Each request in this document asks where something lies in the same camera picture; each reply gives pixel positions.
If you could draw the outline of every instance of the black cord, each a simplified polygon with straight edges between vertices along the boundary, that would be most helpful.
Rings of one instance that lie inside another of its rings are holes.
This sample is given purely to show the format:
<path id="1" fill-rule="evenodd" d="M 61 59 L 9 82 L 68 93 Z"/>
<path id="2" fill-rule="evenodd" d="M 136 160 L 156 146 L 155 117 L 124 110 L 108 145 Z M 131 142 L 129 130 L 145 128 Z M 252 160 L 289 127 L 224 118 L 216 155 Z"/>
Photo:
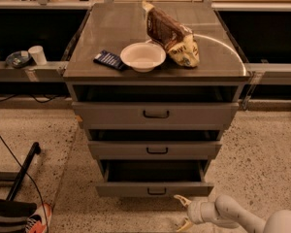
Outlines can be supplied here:
<path id="1" fill-rule="evenodd" d="M 10 154 L 12 155 L 12 157 L 15 159 L 15 161 L 17 162 L 17 164 L 20 166 L 21 169 L 23 169 L 22 165 L 20 164 L 20 162 L 18 161 L 18 159 L 16 158 L 16 156 L 14 155 L 14 153 L 11 151 L 11 149 L 9 148 L 9 146 L 6 144 L 6 142 L 4 141 L 4 139 L 2 138 L 2 136 L 0 135 L 0 140 L 2 141 L 2 143 L 4 144 L 4 146 L 8 149 L 8 151 L 10 152 Z M 49 232 L 49 222 L 48 222 L 48 218 L 47 218 L 47 213 L 46 213 L 46 209 L 44 207 L 44 201 L 41 195 L 41 192 L 37 186 L 37 184 L 35 183 L 35 181 L 32 179 L 32 177 L 26 172 L 26 175 L 29 177 L 29 179 L 31 180 L 31 182 L 34 184 L 34 186 L 36 187 L 41 203 L 42 203 L 42 208 L 46 217 L 46 222 L 47 222 L 47 232 Z"/>
<path id="2" fill-rule="evenodd" d="M 21 94 L 14 94 L 14 95 L 12 95 L 12 96 L 10 96 L 10 97 L 6 97 L 6 98 L 3 98 L 3 99 L 0 99 L 0 102 L 4 102 L 4 101 L 7 101 L 7 100 L 9 100 L 9 99 L 11 99 L 11 98 L 14 98 L 14 97 L 17 97 L 17 96 L 19 96 L 19 95 L 21 95 Z M 28 96 L 30 96 L 30 97 L 32 97 L 36 102 L 38 102 L 38 103 L 41 103 L 41 104 L 44 104 L 44 103 L 47 103 L 47 102 L 49 102 L 49 101 L 51 101 L 51 100 L 54 100 L 55 98 L 57 98 L 57 97 L 60 97 L 60 95 L 54 95 L 54 96 L 52 96 L 52 97 L 47 97 L 46 95 L 43 95 L 45 98 L 47 98 L 48 100 L 39 100 L 39 99 L 37 99 L 34 95 L 32 95 L 32 94 L 27 94 Z"/>

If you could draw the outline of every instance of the snack package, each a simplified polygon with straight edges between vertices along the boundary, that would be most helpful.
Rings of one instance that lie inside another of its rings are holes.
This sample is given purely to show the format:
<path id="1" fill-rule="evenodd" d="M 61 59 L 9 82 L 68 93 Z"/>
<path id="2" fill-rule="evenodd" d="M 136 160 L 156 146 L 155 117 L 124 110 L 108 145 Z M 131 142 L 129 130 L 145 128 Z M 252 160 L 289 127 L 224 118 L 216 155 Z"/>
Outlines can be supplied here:
<path id="1" fill-rule="evenodd" d="M 200 59 L 193 32 L 159 8 L 143 2 L 146 33 L 180 66 L 197 67 Z"/>

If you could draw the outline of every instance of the white cable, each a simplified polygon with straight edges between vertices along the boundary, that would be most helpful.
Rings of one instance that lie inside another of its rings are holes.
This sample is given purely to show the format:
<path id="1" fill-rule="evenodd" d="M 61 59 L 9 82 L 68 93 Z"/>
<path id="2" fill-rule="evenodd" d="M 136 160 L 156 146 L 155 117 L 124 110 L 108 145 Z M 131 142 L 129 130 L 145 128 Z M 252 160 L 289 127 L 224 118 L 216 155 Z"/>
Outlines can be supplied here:
<path id="1" fill-rule="evenodd" d="M 231 51 L 231 52 L 232 52 L 232 53 L 237 57 L 237 59 L 240 61 L 240 63 L 242 64 L 242 67 L 243 67 L 243 74 L 245 74 L 246 68 L 245 68 L 245 66 L 244 66 L 244 64 L 243 64 L 243 61 L 242 61 L 242 59 L 240 58 L 239 54 L 238 54 L 234 49 L 232 49 L 232 48 L 231 48 L 230 46 L 228 46 L 227 44 L 222 43 L 222 42 L 219 41 L 219 40 L 216 40 L 216 39 L 213 38 L 213 37 L 206 36 L 206 35 L 200 35 L 200 34 L 193 34 L 193 35 L 194 35 L 194 37 L 200 37 L 200 38 L 204 38 L 204 39 L 208 39 L 208 40 L 211 40 L 211 41 L 213 41 L 213 42 L 216 42 L 216 43 L 222 45 L 224 48 L 230 50 L 230 51 Z"/>

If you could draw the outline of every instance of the cabinet top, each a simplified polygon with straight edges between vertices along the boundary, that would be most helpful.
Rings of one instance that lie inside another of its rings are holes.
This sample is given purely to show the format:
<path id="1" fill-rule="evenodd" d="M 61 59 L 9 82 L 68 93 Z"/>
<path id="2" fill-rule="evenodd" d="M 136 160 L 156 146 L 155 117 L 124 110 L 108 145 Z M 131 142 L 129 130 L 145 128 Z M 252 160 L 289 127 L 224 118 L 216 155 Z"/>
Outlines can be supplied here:
<path id="1" fill-rule="evenodd" d="M 236 55 L 215 12 L 203 3 L 153 3 L 168 15 L 191 28 L 198 43 L 200 64 L 195 69 L 176 65 L 169 57 L 149 73 L 133 69 L 116 71 L 93 62 L 101 51 L 120 55 L 130 44 L 149 40 L 146 34 L 145 12 L 142 3 L 104 3 L 93 6 L 70 59 L 64 78 L 66 81 L 98 80 L 199 80 L 224 79 L 247 81 L 249 73 Z"/>

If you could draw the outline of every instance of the cable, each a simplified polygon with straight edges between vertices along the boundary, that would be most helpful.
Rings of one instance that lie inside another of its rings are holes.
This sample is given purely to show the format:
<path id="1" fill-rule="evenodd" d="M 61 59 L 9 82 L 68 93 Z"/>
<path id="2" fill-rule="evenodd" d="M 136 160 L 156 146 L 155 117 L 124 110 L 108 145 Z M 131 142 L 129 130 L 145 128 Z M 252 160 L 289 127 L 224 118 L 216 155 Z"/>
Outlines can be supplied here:
<path id="1" fill-rule="evenodd" d="M 15 161 L 17 162 L 17 164 L 20 166 L 21 169 L 23 169 L 22 165 L 20 164 L 20 162 L 18 161 L 18 159 L 16 158 L 16 156 L 14 155 L 14 153 L 11 151 L 11 149 L 9 148 L 9 146 L 6 144 L 6 142 L 4 141 L 4 139 L 2 138 L 2 136 L 0 135 L 0 140 L 2 141 L 2 143 L 4 144 L 4 146 L 8 149 L 8 151 L 10 152 L 11 156 L 15 159 Z M 47 212 L 45 207 L 43 206 L 44 201 L 41 195 L 41 192 L 39 190 L 39 187 L 37 186 L 37 184 L 35 183 L 35 181 L 32 179 L 32 177 L 26 172 L 26 175 L 29 177 L 29 179 L 31 180 L 31 182 L 34 184 L 34 186 L 36 187 L 41 203 L 42 203 L 42 208 L 46 217 L 46 222 L 47 222 L 47 232 L 49 232 L 49 222 L 48 222 L 48 218 L 47 218 Z"/>
<path id="2" fill-rule="evenodd" d="M 216 39 L 213 38 L 213 37 L 206 36 L 206 35 L 200 35 L 200 34 L 193 34 L 193 35 L 194 35 L 194 37 L 200 37 L 200 38 L 204 38 L 204 39 L 208 39 L 208 40 L 211 40 L 211 41 L 213 41 L 213 42 L 216 42 L 216 43 L 222 45 L 224 48 L 230 50 L 230 51 L 231 51 L 231 52 L 232 52 L 232 53 L 237 57 L 237 59 L 240 61 L 240 63 L 242 64 L 242 67 L 243 67 L 243 74 L 245 74 L 245 70 L 246 70 L 246 68 L 245 68 L 245 66 L 244 66 L 244 64 L 243 64 L 243 60 L 240 58 L 239 54 L 238 54 L 234 49 L 232 49 L 232 48 L 231 48 L 230 46 L 228 46 L 227 44 L 222 43 L 222 42 L 219 41 L 219 40 L 216 40 Z"/>
<path id="3" fill-rule="evenodd" d="M 19 96 L 19 95 L 24 95 L 24 94 L 14 94 L 14 95 L 11 95 L 10 97 L 6 97 L 6 98 L 3 98 L 3 99 L 0 99 L 0 102 L 4 102 L 4 101 L 7 101 L 7 100 L 9 100 L 9 99 L 11 99 L 11 98 L 14 98 L 14 97 L 17 97 L 17 96 Z M 38 102 L 38 103 L 41 103 L 41 104 L 44 104 L 44 103 L 47 103 L 47 102 L 49 102 L 49 101 L 51 101 L 51 100 L 54 100 L 55 98 L 57 98 L 57 97 L 60 97 L 61 95 L 54 95 L 54 96 L 52 96 L 52 97 L 47 97 L 46 95 L 43 95 L 45 98 L 47 98 L 48 100 L 39 100 L 39 99 L 37 99 L 37 97 L 35 97 L 34 95 L 32 95 L 32 94 L 27 94 L 27 96 L 30 96 L 30 97 L 32 97 L 36 102 Z"/>

